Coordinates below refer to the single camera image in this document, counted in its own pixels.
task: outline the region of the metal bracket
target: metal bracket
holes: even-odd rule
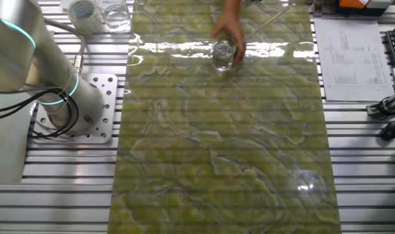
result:
[[[313,16],[321,16],[323,14],[323,2],[324,0],[313,0],[311,10],[313,12]]]
[[[83,135],[63,134],[57,138],[43,139],[35,138],[40,144],[107,144],[112,137],[113,118],[116,104],[116,91],[118,89],[118,77],[113,74],[83,74],[84,80],[99,88],[105,99],[105,107],[100,119]],[[46,127],[55,128],[49,121],[47,112],[39,105],[36,120]],[[35,123],[34,130],[45,135],[52,133],[44,127]]]

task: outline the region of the black cable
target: black cable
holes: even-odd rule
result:
[[[41,92],[41,93],[35,94],[34,96],[32,96],[32,97],[26,99],[25,101],[22,101],[22,102],[20,102],[20,103],[18,103],[18,104],[15,104],[15,105],[13,105],[13,106],[10,106],[10,107],[5,107],[5,108],[0,109],[0,112],[9,111],[10,109],[17,108],[17,107],[20,107],[20,106],[22,106],[22,105],[24,105],[24,106],[25,106],[25,105],[28,105],[28,104],[30,104],[31,102],[33,102],[34,100],[36,100],[36,99],[38,99],[38,98],[40,98],[40,97],[42,97],[42,96],[44,96],[44,95],[46,95],[46,94],[48,94],[48,93],[55,93],[55,89],[49,89],[49,90],[43,91],[43,92]]]
[[[42,133],[38,133],[36,131],[32,131],[35,134],[37,134],[37,136],[32,136],[32,138],[49,138],[49,137],[58,137],[60,135],[63,135],[65,133],[67,133],[69,130],[71,130],[72,127],[74,127],[74,125],[77,123],[78,119],[79,119],[79,107],[77,106],[77,104],[75,103],[74,99],[71,96],[68,96],[69,101],[71,101],[74,104],[74,108],[75,108],[75,118],[73,123],[68,126],[68,124],[71,121],[71,116],[72,116],[72,110],[71,110],[71,106],[68,105],[68,114],[70,116],[70,118],[67,120],[66,124],[64,124],[60,129],[58,129],[57,131],[55,131],[54,133],[48,134],[48,135],[43,135]]]
[[[58,93],[57,95],[59,95],[60,98],[63,101],[66,100],[66,95],[65,94]],[[72,113],[72,108],[71,108],[71,106],[69,106],[69,104],[67,104],[67,108],[68,108],[68,115],[71,117],[72,114],[73,114]],[[51,134],[48,134],[48,135],[43,135],[42,133],[39,133],[39,132],[34,131],[34,130],[30,130],[30,131],[32,131],[33,133],[37,134],[37,136],[32,136],[33,138],[48,138],[48,137],[54,137],[56,135],[59,136],[61,134],[64,134],[64,133],[60,133],[60,132],[66,129],[66,127],[70,124],[70,121],[71,121],[71,118],[67,119],[67,122],[61,128],[57,129],[55,132],[53,132]]]
[[[60,98],[63,101],[66,101],[67,95],[65,94],[65,92],[62,91],[61,88],[52,88],[52,89],[43,91],[41,93],[35,94],[34,96],[32,96],[32,97],[30,97],[30,98],[26,99],[25,101],[22,101],[22,102],[20,102],[18,104],[15,104],[15,105],[12,105],[10,107],[5,107],[5,108],[0,109],[0,112],[5,112],[5,111],[9,111],[9,110],[15,108],[14,110],[12,110],[12,111],[10,111],[10,112],[8,112],[6,114],[0,115],[0,119],[1,118],[6,118],[6,117],[18,112],[19,110],[21,110],[22,108],[24,108],[28,104],[32,103],[34,100],[36,100],[36,99],[38,99],[38,98],[40,98],[43,95],[46,95],[48,93],[57,94],[57,95],[60,96]],[[73,111],[72,111],[71,106],[67,105],[69,118],[67,119],[67,122],[60,129],[58,129],[55,132],[53,132],[51,134],[48,134],[48,135],[43,135],[42,133],[30,130],[33,133],[37,134],[37,136],[32,136],[33,138],[57,137],[57,136],[60,136],[62,134],[67,133],[69,130],[71,130],[72,127],[74,127],[74,125],[77,123],[77,121],[79,119],[79,107],[77,106],[77,104],[75,103],[75,101],[74,101],[74,99],[72,97],[68,96],[68,99],[69,99],[70,102],[73,103],[73,105],[75,107],[76,115],[75,115],[74,121],[70,124],[70,122],[72,121],[71,117],[73,115]]]

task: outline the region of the paper sheet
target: paper sheet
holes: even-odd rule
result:
[[[376,21],[315,19],[326,99],[381,101],[394,94]]]
[[[0,108],[29,98],[28,94],[0,95]],[[20,183],[25,162],[31,115],[28,105],[17,113],[0,119],[0,183]]]

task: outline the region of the table surface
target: table surface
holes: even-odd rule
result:
[[[70,24],[59,1],[39,3],[45,17]],[[132,11],[133,1],[129,3]],[[378,22],[381,37],[395,28],[395,3]],[[314,19],[311,23],[314,33]],[[56,43],[73,60],[79,40],[66,31],[48,28],[56,32]],[[129,35],[101,32],[87,36],[87,42],[84,72],[118,77],[112,143],[68,147],[29,141],[21,184],[0,185],[1,233],[107,231]],[[382,142],[375,137],[395,117],[376,121],[366,116],[367,103],[326,102],[316,45],[315,50],[342,232],[395,233],[395,139]]]

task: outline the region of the mounting plate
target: mounting plate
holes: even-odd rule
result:
[[[115,114],[116,91],[118,88],[118,77],[114,74],[88,73],[83,74],[84,80],[94,84],[103,94],[105,107],[100,119],[83,135],[63,134],[56,138],[35,138],[40,144],[107,144],[112,138],[113,117]],[[36,120],[47,127],[56,128],[48,119],[47,112],[39,105]],[[35,123],[34,130],[44,135],[51,134],[53,130]]]

